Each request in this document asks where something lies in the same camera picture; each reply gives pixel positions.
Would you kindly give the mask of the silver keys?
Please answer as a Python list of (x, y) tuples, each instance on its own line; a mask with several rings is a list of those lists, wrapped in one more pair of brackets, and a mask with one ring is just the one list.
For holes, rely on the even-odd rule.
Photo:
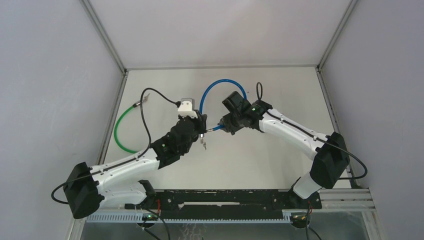
[(203, 146), (204, 150), (207, 150), (207, 143), (205, 141), (205, 134), (201, 133), (199, 135), (199, 139), (200, 139), (200, 144)]

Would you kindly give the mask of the blue cable lock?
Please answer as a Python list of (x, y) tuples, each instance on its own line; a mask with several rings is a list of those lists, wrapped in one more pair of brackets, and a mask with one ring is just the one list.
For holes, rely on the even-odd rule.
[(247, 92), (240, 83), (231, 79), (219, 79), (211, 83), (200, 98), (199, 112), (207, 115), (206, 128), (209, 132), (222, 130), (224, 125), (220, 119), (229, 113), (222, 101), (232, 92), (237, 92), (243, 99), (247, 99)]

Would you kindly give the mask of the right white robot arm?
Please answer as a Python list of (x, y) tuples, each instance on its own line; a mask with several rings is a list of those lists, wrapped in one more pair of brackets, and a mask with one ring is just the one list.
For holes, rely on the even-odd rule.
[(223, 100), (229, 111), (220, 120), (223, 131), (234, 135), (250, 128), (279, 137), (297, 147), (310, 160), (311, 169), (290, 188), (289, 203), (302, 208), (309, 197), (320, 189), (331, 189), (350, 163), (344, 138), (337, 132), (314, 131), (284, 116), (265, 101), (250, 103), (237, 91)]

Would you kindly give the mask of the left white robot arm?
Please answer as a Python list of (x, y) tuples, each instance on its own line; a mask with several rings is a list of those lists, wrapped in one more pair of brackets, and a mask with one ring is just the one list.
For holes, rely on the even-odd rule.
[(139, 190), (142, 175), (167, 167), (190, 151), (200, 134), (206, 133), (207, 115), (195, 110), (196, 117), (179, 116), (163, 137), (147, 150), (136, 152), (112, 163), (88, 166), (75, 165), (62, 189), (72, 216), (85, 218), (106, 205), (140, 204), (149, 209), (156, 203), (154, 192)]

